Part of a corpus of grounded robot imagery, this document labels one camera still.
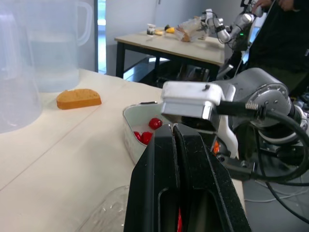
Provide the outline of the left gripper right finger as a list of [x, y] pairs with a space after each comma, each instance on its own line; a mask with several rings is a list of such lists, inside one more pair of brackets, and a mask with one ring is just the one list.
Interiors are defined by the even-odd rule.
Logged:
[[180, 175], [180, 211], [185, 232], [250, 232], [227, 169], [213, 155], [214, 134], [177, 124], [173, 128]]

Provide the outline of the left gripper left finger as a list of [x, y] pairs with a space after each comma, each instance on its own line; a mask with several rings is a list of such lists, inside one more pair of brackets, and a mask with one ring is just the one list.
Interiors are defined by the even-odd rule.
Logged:
[[176, 142], [171, 127], [164, 125], [132, 171], [124, 231], [177, 231], [179, 191]]

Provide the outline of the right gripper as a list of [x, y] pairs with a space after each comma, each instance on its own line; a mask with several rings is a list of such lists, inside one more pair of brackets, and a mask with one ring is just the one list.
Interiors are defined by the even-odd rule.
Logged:
[[196, 130], [217, 132], [217, 117], [202, 119], [182, 116], [181, 123]]

